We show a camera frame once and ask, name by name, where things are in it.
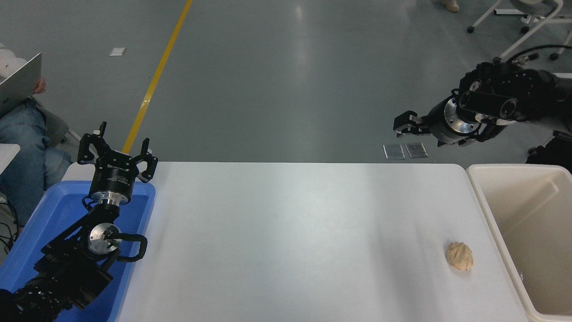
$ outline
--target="silver laptop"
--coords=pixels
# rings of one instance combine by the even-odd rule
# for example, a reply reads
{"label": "silver laptop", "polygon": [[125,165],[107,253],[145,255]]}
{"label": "silver laptop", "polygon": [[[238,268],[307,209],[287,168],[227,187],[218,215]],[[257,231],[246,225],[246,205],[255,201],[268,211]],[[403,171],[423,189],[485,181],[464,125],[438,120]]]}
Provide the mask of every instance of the silver laptop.
{"label": "silver laptop", "polygon": [[34,93],[42,76],[42,53],[37,54],[0,83],[0,117]]}

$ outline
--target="robotic arm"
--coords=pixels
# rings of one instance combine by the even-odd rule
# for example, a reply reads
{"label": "robotic arm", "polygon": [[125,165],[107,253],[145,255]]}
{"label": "robotic arm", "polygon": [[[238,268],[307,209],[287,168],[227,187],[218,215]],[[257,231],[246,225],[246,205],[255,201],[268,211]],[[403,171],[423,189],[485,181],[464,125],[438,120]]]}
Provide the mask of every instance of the robotic arm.
{"label": "robotic arm", "polygon": [[[114,262],[135,262],[145,255],[147,239],[122,233],[113,222],[119,217],[119,206],[131,201],[135,178],[151,180],[158,159],[148,150],[149,139],[134,158],[113,151],[103,139],[105,126],[103,122],[99,131],[84,134],[78,153],[79,164],[96,166],[89,191],[96,205],[82,201],[88,213],[42,248],[44,256],[34,265],[36,277],[14,293],[0,289],[2,321],[52,322],[72,305],[84,309],[113,279],[108,269]],[[97,159],[89,151],[91,145]],[[143,161],[147,168],[139,173],[137,164]],[[138,242],[138,254],[121,256],[122,241]]]}
{"label": "robotic arm", "polygon": [[425,116],[407,111],[396,117],[397,136],[432,134],[438,146],[465,146],[490,140],[509,124],[524,121],[572,133],[572,79],[483,62],[451,93]]}

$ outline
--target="gray floor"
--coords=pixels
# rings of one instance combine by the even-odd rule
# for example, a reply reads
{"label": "gray floor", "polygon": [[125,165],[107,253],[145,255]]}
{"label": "gray floor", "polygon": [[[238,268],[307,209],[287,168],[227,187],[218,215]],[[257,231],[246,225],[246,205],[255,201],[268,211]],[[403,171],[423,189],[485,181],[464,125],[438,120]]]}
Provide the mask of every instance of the gray floor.
{"label": "gray floor", "polygon": [[[424,115],[521,36],[514,16],[465,32],[492,3],[460,0],[453,14],[438,0],[194,0],[132,153],[148,136],[167,161],[381,163],[384,144],[422,142],[429,158],[397,162],[522,163],[548,129],[517,124],[439,149],[392,132],[395,116]],[[0,42],[24,58],[42,52],[39,98],[80,134],[107,121],[120,150],[184,5],[2,1]],[[567,28],[547,26],[521,48],[558,43]],[[113,47],[127,51],[109,57]],[[570,53],[549,53],[528,67],[572,72]]]}

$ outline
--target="white tabletop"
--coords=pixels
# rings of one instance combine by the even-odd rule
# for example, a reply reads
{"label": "white tabletop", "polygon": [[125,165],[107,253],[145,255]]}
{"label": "white tabletop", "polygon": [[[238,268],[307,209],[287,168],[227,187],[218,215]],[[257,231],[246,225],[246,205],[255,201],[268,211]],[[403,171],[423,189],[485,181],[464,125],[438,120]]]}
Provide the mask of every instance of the white tabletop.
{"label": "white tabletop", "polygon": [[4,172],[19,151],[20,146],[17,144],[0,143],[0,173]]}
{"label": "white tabletop", "polygon": [[118,321],[527,321],[459,166],[160,163],[152,183]]}

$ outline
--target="blue plastic bin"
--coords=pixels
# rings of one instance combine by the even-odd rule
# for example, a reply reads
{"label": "blue plastic bin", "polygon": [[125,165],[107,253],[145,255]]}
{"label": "blue plastic bin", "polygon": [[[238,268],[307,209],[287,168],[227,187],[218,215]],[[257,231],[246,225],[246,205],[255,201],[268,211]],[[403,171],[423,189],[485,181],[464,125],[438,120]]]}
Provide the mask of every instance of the blue plastic bin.
{"label": "blue plastic bin", "polygon": [[[44,247],[87,211],[81,199],[88,194],[91,181],[64,181],[48,189],[26,225],[22,235],[0,267],[0,288],[15,292],[37,272],[34,264],[43,256]],[[155,188],[150,183],[136,182],[130,203],[121,206],[115,224],[124,233],[145,234],[153,210]],[[122,242],[122,255],[134,256],[138,245]],[[64,310],[56,322],[111,322],[117,318],[127,292],[135,263],[115,262],[109,269],[113,281],[83,311],[74,307]]]}

